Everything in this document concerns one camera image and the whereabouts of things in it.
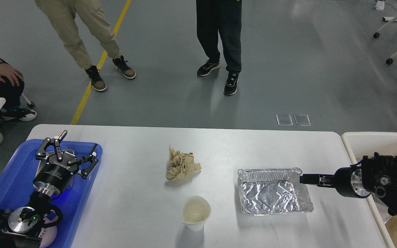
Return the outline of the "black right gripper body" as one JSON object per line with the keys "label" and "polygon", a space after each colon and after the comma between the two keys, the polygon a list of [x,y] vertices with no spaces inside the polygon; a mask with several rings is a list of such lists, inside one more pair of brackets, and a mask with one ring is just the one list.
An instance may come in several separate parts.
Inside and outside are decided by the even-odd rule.
{"label": "black right gripper body", "polygon": [[332,176],[332,180],[334,188],[341,196],[365,199],[371,195],[363,185],[360,167],[339,168]]}

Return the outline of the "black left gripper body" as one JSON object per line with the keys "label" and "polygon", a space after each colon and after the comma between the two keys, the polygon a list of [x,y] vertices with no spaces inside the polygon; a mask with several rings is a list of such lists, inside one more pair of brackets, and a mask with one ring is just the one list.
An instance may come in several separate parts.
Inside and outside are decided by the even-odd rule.
{"label": "black left gripper body", "polygon": [[[36,159],[45,159],[44,151],[35,152]],[[70,158],[65,158],[62,154],[62,161],[58,161],[54,154],[47,159],[47,163],[41,172],[33,179],[33,186],[37,192],[46,195],[61,195],[68,185],[73,186],[73,175],[67,170],[67,163]]]}

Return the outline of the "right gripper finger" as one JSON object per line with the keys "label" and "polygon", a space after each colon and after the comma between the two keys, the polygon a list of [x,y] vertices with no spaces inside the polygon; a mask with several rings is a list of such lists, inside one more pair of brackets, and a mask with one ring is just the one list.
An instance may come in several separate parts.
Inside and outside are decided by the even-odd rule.
{"label": "right gripper finger", "polygon": [[335,188],[337,185],[335,176],[328,174],[302,174],[299,177],[299,183],[329,188]]}

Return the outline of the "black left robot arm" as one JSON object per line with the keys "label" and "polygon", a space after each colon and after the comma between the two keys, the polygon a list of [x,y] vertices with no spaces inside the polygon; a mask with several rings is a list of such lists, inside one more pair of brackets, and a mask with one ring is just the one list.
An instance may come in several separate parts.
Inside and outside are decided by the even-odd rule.
{"label": "black left robot arm", "polygon": [[102,147],[53,138],[22,143],[0,175],[0,248],[69,248]]}

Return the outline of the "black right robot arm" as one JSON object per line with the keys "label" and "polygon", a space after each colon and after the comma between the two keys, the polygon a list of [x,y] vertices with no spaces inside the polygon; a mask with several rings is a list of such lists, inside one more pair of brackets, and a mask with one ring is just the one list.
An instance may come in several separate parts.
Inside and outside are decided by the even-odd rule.
{"label": "black right robot arm", "polygon": [[304,173],[299,181],[306,185],[332,187],[345,197],[364,199],[374,193],[397,215],[397,155],[364,156],[356,164],[339,168],[333,175]]}

